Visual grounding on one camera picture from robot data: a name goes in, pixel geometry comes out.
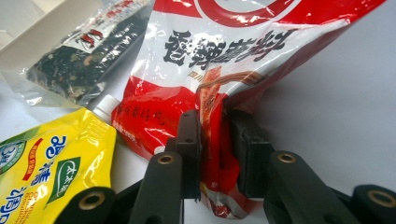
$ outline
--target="green label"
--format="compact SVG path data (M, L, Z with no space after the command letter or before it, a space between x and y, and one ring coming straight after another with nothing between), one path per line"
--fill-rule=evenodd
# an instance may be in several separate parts
M20 159L26 146L25 141L0 146L0 174L5 173Z
M56 167L55 183L53 184L52 193L49 196L49 201L47 203L51 203L64 196L78 173L79 162L80 157L58 162L58 166Z

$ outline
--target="clear plastic bag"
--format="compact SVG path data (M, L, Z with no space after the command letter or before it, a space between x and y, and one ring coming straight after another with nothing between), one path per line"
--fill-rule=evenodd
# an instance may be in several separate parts
M150 11L149 0L111 2L35 64L3 75L29 105L87 106L118 78L109 71L124 52L139 50Z

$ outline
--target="printed logo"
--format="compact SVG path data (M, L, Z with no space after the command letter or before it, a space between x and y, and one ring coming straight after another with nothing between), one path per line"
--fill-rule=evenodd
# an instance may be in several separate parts
M59 161L56 168L55 183L47 203L62 198L78 173L80 157Z
M0 146L0 174L5 173L20 159L24 148L25 141L14 142Z
M198 5L206 16L218 24L229 27L249 27L266 21L272 21L287 15L300 0L267 1L267 6L248 12L225 9L216 0L198 0Z

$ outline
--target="red snack package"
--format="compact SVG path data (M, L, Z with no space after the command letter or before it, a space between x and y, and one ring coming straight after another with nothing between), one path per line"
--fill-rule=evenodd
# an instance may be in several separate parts
M227 110L254 109L263 91L332 43L383 0L157 0L112 124L149 159L177 134L181 113L202 123L202 193L218 217L255 202L236 189Z

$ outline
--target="metal ring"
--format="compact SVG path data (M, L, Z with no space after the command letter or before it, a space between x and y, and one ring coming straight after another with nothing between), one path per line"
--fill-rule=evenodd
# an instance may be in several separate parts
M285 163L294 163L297 160L295 159L295 157L293 157L291 154L289 153L282 153L277 155L277 159L280 161L283 161Z
M175 161L175 158L171 155L163 155L160 158L158 158L158 163L166 165L166 164L170 164L172 162Z
M389 208L396 207L396 198L384 191L372 189L367 194L369 195L371 201L378 203L379 205ZM381 198L378 198L378 196L384 197L387 200L384 201Z
M91 199L92 197L95 197L94 202L89 202L89 199ZM91 210L102 204L105 201L105 197L106 196L102 191L90 192L79 201L78 207L82 210Z

